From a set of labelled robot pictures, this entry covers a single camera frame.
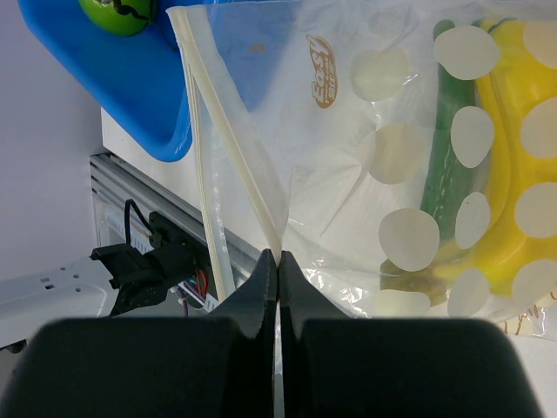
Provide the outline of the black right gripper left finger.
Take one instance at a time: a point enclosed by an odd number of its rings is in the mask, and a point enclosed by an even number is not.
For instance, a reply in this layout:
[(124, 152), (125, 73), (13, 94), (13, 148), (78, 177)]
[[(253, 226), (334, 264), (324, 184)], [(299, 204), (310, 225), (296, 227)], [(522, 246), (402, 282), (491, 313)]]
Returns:
[(270, 417), (277, 267), (192, 318), (62, 320), (43, 327), (1, 400), (4, 417)]

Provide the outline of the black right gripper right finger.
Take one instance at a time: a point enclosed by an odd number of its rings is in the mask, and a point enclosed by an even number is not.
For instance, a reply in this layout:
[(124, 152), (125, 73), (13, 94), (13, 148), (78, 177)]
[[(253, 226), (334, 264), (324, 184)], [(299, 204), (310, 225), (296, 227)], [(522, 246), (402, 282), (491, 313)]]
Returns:
[(539, 417), (507, 337), (484, 320), (352, 319), (278, 267), (289, 417)]

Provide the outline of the green toy pepper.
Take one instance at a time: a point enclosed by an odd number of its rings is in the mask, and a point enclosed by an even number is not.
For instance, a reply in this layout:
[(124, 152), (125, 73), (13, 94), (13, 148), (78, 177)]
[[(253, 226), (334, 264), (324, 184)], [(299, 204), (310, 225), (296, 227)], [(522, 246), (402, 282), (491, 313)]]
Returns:
[(454, 235), (457, 212), (473, 183), (473, 171), (459, 162), (453, 150), (453, 119), (459, 110), (474, 104), (473, 82), (459, 80), (439, 65), (435, 132), (420, 209), (437, 222), (443, 240)]

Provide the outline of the clear dotted zip top bag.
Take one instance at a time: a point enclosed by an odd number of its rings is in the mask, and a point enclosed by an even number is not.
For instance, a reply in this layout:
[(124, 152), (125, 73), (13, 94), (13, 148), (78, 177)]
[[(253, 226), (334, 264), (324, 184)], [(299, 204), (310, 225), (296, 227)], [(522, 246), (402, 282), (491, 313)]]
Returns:
[[(556, 259), (514, 276), (511, 295), (483, 272), (431, 274), (488, 231), (484, 190), (495, 127), (476, 81), (500, 60), (482, 19), (525, 22), (523, 42), (556, 71), (553, 1), (260, 1), (167, 10), (184, 69), (201, 211), (220, 299), (235, 290), (225, 233), (305, 278), (351, 315), (482, 318), (504, 333), (556, 336)], [(420, 209), (435, 132), (438, 66), (472, 81), (451, 142), (473, 171), (443, 240)], [(520, 128), (523, 148), (556, 160), (556, 96)], [(514, 208), (531, 238), (556, 238), (556, 180)]]

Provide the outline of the yellow toy banana bunch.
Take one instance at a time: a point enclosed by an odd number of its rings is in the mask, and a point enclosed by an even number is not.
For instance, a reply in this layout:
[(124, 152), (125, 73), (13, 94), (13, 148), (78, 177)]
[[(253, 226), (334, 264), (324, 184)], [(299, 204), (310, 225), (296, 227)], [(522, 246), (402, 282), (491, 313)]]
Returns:
[(542, 64), (523, 42), (525, 22), (482, 19), (500, 48), (495, 68), (476, 81), (480, 102), (492, 118), (495, 139), (491, 168), (484, 193), (491, 208), (488, 231), (458, 260), (438, 260), (432, 276), (454, 281), (468, 268), (485, 274), (492, 293), (508, 297), (516, 273), (536, 260), (556, 259), (556, 238), (531, 238), (515, 223), (514, 208), (520, 195), (538, 183), (556, 180), (555, 158), (536, 158), (520, 141), (527, 114), (556, 96), (556, 71)]

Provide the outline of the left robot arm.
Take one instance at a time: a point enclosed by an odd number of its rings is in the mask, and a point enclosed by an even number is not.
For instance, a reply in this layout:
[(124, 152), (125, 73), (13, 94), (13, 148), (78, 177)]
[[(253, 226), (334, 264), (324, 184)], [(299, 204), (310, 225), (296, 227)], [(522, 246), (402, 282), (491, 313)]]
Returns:
[(151, 212), (139, 218), (149, 240), (141, 252), (131, 243), (130, 213), (137, 207), (132, 200), (125, 203), (124, 243), (95, 248), (91, 255), (50, 271), (2, 280), (3, 350), (21, 352), (52, 321), (119, 316), (159, 305), (169, 292), (207, 313), (217, 306), (209, 253), (201, 239)]

